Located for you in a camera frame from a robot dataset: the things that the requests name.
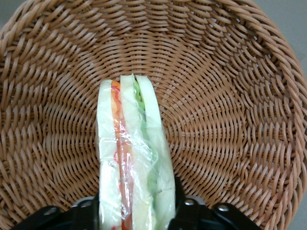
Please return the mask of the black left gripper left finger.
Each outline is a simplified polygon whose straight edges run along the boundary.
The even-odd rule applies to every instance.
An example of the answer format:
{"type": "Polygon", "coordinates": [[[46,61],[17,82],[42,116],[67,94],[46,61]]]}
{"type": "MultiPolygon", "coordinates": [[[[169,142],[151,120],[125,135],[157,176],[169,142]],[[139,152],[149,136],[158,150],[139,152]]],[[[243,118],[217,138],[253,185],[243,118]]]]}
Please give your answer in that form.
{"type": "Polygon", "coordinates": [[[79,199],[63,211],[57,206],[47,206],[12,227],[13,230],[98,230],[98,196],[79,199]]]}

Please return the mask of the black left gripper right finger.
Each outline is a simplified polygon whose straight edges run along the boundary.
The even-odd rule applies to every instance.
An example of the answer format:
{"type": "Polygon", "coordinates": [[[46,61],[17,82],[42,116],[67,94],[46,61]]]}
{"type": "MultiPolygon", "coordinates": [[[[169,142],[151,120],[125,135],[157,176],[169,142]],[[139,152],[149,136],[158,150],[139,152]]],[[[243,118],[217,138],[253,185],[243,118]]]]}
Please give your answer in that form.
{"type": "Polygon", "coordinates": [[[169,230],[259,230],[260,227],[229,203],[208,208],[199,196],[186,195],[179,177],[176,183],[176,215],[169,230]]]}

